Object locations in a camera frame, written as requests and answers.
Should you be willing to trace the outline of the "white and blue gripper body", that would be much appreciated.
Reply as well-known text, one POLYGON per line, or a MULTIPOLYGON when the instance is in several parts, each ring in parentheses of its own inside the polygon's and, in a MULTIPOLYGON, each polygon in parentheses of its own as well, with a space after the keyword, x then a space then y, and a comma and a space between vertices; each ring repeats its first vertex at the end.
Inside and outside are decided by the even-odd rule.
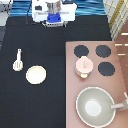
POLYGON ((65 27, 67 25, 67 21, 64 21, 59 13, 56 14, 48 14, 46 20, 47 27, 65 27))

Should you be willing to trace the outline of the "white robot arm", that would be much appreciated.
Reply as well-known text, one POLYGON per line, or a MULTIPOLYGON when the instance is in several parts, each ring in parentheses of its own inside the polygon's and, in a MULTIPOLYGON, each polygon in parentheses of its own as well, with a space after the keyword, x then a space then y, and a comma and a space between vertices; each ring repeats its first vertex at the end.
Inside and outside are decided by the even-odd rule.
POLYGON ((66 26, 75 20, 77 5, 63 0, 32 0, 32 18, 47 27, 66 26))

